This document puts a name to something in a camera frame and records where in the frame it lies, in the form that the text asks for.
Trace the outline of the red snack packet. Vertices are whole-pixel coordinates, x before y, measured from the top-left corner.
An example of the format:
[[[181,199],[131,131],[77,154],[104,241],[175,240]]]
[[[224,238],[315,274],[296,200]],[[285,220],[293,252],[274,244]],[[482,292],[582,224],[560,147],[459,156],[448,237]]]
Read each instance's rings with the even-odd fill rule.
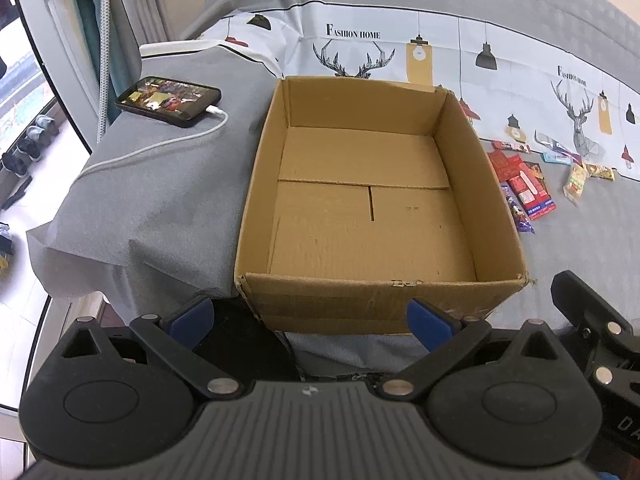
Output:
[[[506,180],[518,196],[526,214],[532,220],[539,219],[556,208],[554,200],[525,162],[512,165],[512,174]]]
[[[499,182],[508,182],[520,174],[523,162],[520,155],[506,156],[502,151],[492,151],[487,156]]]

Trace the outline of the purple chocolate bar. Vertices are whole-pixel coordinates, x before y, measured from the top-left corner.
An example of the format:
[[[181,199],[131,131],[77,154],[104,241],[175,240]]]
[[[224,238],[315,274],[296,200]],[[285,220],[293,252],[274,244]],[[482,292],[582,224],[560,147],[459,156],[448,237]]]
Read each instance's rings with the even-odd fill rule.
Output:
[[[519,233],[534,234],[535,230],[532,226],[532,222],[530,222],[528,215],[522,208],[520,201],[515,196],[510,186],[506,182],[501,182],[500,188],[502,189],[504,199],[506,200],[506,203],[508,204],[508,207],[510,209],[515,229]]]

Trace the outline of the clear peanut snack pack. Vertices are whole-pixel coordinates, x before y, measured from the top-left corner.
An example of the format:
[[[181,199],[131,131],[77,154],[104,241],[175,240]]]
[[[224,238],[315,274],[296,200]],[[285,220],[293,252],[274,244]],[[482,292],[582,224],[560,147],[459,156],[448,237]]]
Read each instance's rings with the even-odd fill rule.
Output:
[[[588,171],[584,166],[576,162],[570,165],[570,172],[563,186],[563,194],[574,206],[577,206],[582,198],[588,177]]]

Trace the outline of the open cardboard box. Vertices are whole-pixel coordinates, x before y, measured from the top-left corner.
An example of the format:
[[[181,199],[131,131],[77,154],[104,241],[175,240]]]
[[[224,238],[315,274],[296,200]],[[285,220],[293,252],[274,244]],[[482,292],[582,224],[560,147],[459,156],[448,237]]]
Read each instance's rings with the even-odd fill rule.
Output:
[[[413,299],[486,315],[528,271],[451,91],[288,77],[262,129],[234,281],[272,330],[385,335],[405,333]]]

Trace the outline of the yellow snack bar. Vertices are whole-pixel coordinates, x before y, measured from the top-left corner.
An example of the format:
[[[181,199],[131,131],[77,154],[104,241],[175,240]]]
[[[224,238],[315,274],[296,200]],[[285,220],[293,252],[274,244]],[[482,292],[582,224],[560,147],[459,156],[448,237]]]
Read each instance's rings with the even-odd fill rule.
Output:
[[[589,162],[584,163],[585,170],[588,172],[588,176],[590,178],[599,178],[608,181],[615,180],[615,172],[612,168],[608,168],[607,166],[590,164]]]

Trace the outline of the light blue snack bar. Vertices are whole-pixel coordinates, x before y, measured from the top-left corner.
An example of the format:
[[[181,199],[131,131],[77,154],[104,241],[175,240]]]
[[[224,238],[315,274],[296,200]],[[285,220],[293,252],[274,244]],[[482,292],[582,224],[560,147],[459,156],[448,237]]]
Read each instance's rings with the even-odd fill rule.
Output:
[[[541,158],[546,164],[553,165],[570,166],[573,161],[570,156],[562,153],[542,153]]]

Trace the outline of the magenta wrapped snack bar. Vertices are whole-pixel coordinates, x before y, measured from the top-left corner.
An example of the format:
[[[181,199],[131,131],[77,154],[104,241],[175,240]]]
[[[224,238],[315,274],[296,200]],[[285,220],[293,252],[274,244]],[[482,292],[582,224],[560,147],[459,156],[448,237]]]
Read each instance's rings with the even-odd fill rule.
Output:
[[[491,146],[495,150],[499,150],[499,151],[511,151],[511,152],[530,154],[530,147],[526,143],[492,141]]]

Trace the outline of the black smartphone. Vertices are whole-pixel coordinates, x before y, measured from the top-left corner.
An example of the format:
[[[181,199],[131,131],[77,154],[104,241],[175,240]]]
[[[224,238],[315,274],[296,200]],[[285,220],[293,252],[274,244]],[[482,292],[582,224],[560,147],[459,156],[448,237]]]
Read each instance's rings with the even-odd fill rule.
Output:
[[[122,92],[116,106],[130,114],[189,128],[203,117],[207,107],[216,106],[221,97],[221,91],[215,87],[146,76]]]

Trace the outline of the shoes on floor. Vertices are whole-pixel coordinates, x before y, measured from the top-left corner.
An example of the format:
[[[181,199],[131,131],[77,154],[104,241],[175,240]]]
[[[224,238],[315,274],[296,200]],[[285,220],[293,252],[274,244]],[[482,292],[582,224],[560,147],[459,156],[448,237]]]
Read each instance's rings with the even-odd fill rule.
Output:
[[[29,166],[38,162],[46,148],[58,135],[58,124],[48,115],[38,115],[13,144],[1,155],[1,168],[19,179],[28,174]]]

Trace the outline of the deer print white cloth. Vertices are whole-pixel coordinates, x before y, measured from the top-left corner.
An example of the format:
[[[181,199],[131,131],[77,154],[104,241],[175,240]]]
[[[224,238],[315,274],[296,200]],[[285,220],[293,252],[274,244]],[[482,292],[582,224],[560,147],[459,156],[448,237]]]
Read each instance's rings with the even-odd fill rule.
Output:
[[[198,33],[271,56],[286,76],[444,87],[486,140],[563,152],[639,177],[639,95],[563,49],[486,22],[308,2],[234,11]]]

